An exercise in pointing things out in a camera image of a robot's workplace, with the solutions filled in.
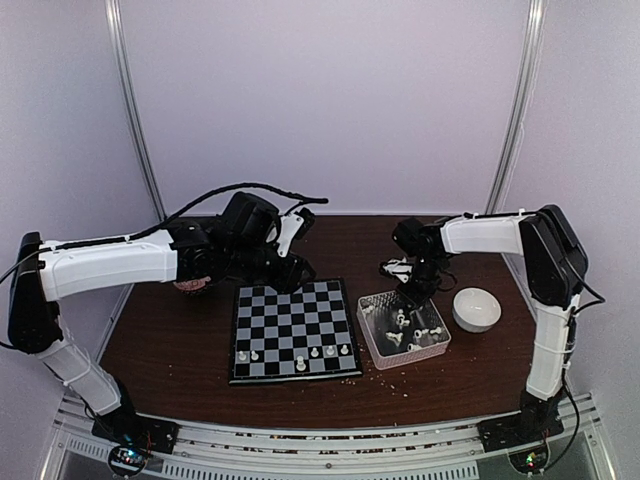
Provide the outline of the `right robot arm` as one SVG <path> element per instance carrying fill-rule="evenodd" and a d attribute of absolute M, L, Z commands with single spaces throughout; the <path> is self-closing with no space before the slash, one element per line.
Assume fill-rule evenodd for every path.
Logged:
<path fill-rule="evenodd" d="M 497 253 L 523 259 L 536 332 L 512 430 L 519 440 L 535 440 L 555 419 L 563 396 L 588 270 L 586 252 L 562 209 L 549 204 L 511 214 L 464 213 L 429 224 L 411 217 L 397 224 L 392 238 L 404 256 L 381 263 L 380 272 L 398 279 L 397 292 L 414 308 L 440 289 L 455 255 Z"/>

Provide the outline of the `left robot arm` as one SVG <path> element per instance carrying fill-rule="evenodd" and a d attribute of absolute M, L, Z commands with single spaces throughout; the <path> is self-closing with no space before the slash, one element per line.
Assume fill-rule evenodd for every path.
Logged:
<path fill-rule="evenodd" d="M 263 198 L 237 192 L 220 215 L 176 214 L 144 232 L 74 242 L 23 236 L 10 279 L 6 348 L 37 357 L 123 444 L 144 424 L 124 385 L 90 359 L 59 322 L 59 300 L 86 291 L 172 283 L 200 292 L 232 280 L 292 293 L 311 281 L 309 262 L 291 252 L 315 222 L 305 200 L 281 212 Z"/>

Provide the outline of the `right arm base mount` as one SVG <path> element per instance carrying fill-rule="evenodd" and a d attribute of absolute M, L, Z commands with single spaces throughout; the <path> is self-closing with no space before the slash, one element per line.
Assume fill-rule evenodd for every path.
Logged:
<path fill-rule="evenodd" d="M 518 473 L 542 473 L 550 462 L 548 439 L 564 432 L 558 417 L 562 397 L 558 393 L 541 400 L 522 391 L 517 413 L 477 424 L 484 452 L 508 450 L 509 462 Z"/>

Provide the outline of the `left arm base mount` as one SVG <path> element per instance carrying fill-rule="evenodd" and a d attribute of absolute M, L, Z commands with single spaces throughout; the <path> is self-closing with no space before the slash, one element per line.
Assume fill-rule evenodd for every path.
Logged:
<path fill-rule="evenodd" d="M 92 435 L 115 443 L 107 462 L 116 475 L 137 475 L 154 453 L 170 454 L 174 450 L 178 424 L 138 414 L 125 395 L 121 405 L 105 415 L 97 414 L 86 401 L 84 407 L 85 414 L 93 421 Z"/>

